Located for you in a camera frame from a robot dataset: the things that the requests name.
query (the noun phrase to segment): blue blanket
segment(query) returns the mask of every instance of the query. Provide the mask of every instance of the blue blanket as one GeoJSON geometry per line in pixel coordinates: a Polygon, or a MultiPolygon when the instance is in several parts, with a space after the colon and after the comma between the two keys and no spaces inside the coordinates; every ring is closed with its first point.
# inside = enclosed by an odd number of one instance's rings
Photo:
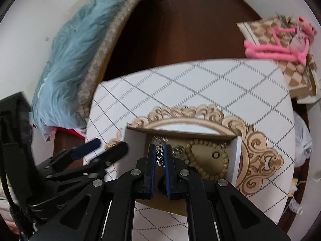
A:
{"type": "Polygon", "coordinates": [[[55,127],[84,128],[77,113],[77,87],[115,15],[126,0],[92,0],[58,32],[38,81],[30,120],[47,139],[55,127]]]}

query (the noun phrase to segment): white plastic bag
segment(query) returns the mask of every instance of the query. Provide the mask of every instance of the white plastic bag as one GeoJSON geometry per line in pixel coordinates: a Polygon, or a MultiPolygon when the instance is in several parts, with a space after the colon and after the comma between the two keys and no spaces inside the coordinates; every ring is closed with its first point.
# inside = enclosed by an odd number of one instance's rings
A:
{"type": "Polygon", "coordinates": [[[293,115],[295,126],[294,166],[300,167],[305,163],[307,158],[310,158],[312,152],[312,138],[304,120],[295,111],[293,112],[293,115]]]}

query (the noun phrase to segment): pink stuffed animal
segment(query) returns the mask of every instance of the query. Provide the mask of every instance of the pink stuffed animal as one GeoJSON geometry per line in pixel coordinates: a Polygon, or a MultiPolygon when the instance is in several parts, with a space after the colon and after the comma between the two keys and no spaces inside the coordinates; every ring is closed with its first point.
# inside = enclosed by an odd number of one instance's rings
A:
{"type": "Polygon", "coordinates": [[[244,41],[246,48],[245,55],[248,58],[257,59],[274,59],[274,60],[286,60],[290,62],[301,62],[304,66],[307,65],[306,57],[309,53],[310,44],[313,43],[314,36],[317,34],[317,30],[311,25],[310,22],[304,18],[298,18],[298,26],[296,28],[281,28],[275,26],[271,29],[271,33],[277,45],[254,45],[249,41],[244,41]],[[277,33],[281,32],[294,32],[296,35],[293,37],[290,45],[284,48],[280,44],[277,33]]]}

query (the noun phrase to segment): patterned tablecloth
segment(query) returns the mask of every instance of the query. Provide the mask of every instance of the patterned tablecloth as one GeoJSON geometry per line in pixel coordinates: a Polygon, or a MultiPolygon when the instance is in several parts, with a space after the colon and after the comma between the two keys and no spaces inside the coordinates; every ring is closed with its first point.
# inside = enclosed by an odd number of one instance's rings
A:
{"type": "MultiPolygon", "coordinates": [[[[86,140],[98,137],[103,144],[84,162],[116,142],[127,123],[157,127],[155,121],[175,124],[178,117],[195,124],[204,119],[213,133],[242,135],[237,188],[277,224],[295,156],[292,104],[277,65],[261,60],[186,62],[102,82],[86,140]]],[[[107,180],[116,177],[117,164],[108,169],[107,180]]],[[[133,240],[168,239],[188,240],[186,218],[136,203],[133,240]]]]}

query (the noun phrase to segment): open box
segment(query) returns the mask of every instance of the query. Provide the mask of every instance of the open box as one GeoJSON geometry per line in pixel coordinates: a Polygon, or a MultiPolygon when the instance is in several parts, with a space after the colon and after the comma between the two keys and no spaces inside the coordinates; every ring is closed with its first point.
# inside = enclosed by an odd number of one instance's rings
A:
{"type": "MultiPolygon", "coordinates": [[[[163,129],[142,129],[129,127],[125,129],[122,141],[128,144],[129,151],[128,154],[118,162],[117,177],[121,176],[128,170],[134,169],[136,167],[137,160],[147,156],[149,144],[154,136],[162,136],[167,137],[168,139],[176,139],[182,145],[184,144],[182,143],[183,140],[188,143],[190,140],[194,140],[195,138],[211,141],[218,144],[222,142],[227,143],[229,150],[227,152],[229,158],[229,165],[227,168],[225,179],[235,186],[241,157],[241,137],[208,133],[191,133],[172,130],[169,131],[163,129]]],[[[156,186],[164,174],[165,170],[160,166],[156,165],[156,186]]],[[[136,201],[152,208],[186,216],[185,200],[169,200],[167,196],[161,193],[161,191],[157,187],[155,187],[154,198],[152,200],[136,201]]]]}

